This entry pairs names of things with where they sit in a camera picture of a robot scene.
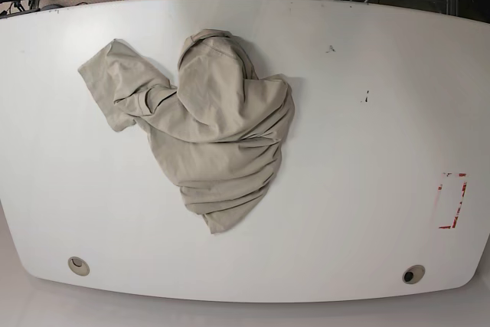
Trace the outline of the left table grommet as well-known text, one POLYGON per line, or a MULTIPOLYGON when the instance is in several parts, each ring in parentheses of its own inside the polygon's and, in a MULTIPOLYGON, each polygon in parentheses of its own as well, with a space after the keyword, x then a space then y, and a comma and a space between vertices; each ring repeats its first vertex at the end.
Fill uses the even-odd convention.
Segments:
POLYGON ((90 273, 89 265, 79 257, 70 257, 67 264, 70 270, 78 276, 87 276, 90 273))

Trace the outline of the right table grommet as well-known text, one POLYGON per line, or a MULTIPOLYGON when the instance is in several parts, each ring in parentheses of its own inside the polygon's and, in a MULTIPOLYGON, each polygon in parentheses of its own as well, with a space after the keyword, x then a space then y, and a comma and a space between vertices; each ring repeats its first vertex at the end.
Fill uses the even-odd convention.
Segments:
POLYGON ((402 275, 402 280, 408 285, 413 285, 421 281, 424 277, 426 269, 422 265, 413 265, 406 269, 402 275))

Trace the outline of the table grommet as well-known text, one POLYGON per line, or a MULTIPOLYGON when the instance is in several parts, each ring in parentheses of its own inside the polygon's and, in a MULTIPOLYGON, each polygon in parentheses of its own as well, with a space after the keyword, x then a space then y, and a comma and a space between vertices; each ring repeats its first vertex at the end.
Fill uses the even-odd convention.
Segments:
POLYGON ((426 269, 422 265, 413 265, 406 269, 402 275, 402 280, 408 285, 413 285, 421 281, 424 277, 426 269))
POLYGON ((90 273, 89 265, 79 257, 70 257, 67 264, 70 270, 78 276, 87 276, 90 273))

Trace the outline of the beige T-shirt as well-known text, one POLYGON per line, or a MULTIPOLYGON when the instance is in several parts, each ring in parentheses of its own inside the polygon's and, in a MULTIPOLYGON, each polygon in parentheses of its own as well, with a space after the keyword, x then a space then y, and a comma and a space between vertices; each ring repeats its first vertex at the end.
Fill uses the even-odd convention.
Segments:
POLYGON ((188 37, 178 84, 114 40, 79 67, 109 126, 137 125, 185 207, 213 234, 239 224, 276 177, 295 115, 291 86, 257 76, 238 39, 204 29, 188 37))

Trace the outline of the red tape rectangle marking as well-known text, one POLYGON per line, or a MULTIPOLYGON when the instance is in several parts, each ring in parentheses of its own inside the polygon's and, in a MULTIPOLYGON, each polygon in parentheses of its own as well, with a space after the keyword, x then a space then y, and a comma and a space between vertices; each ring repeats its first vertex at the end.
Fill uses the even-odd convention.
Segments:
POLYGON ((434 213, 434 221, 438 229, 450 230, 456 227, 467 184, 468 175, 466 173, 443 173, 437 190, 434 213))

